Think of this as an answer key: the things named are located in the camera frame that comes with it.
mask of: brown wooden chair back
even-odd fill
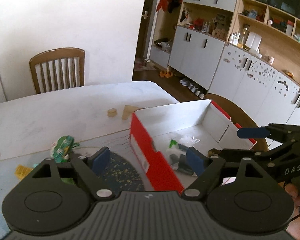
[[[225,110],[230,116],[233,123],[240,124],[243,128],[256,128],[257,124],[235,103],[229,101],[226,98],[215,94],[206,94],[204,99],[211,99],[215,101],[223,110]],[[268,151],[268,144],[264,138],[256,138],[257,143],[252,148],[256,151]]]
[[[60,48],[42,52],[29,61],[37,94],[84,86],[83,49]]]

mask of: dark speckled round mat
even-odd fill
[[[142,179],[136,169],[125,158],[110,152],[110,162],[98,176],[118,195],[121,191],[144,191]]]

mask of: ribbed gray surface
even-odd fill
[[[122,192],[110,202],[98,203],[79,226],[55,236],[25,236],[12,232],[5,240],[292,240],[286,232],[246,236],[214,222],[199,202],[185,201],[176,192]]]

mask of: metal screw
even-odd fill
[[[186,189],[184,193],[187,197],[197,197],[200,195],[200,191],[195,188]]]
[[[112,191],[109,189],[99,189],[97,191],[97,196],[98,197],[110,197],[112,195]]]

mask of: open cardboard box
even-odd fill
[[[205,156],[211,148],[251,149],[254,139],[237,137],[239,124],[210,99],[158,106],[132,115],[130,143],[154,190],[181,193],[195,179],[173,171],[162,153],[177,136],[200,139],[194,147]]]

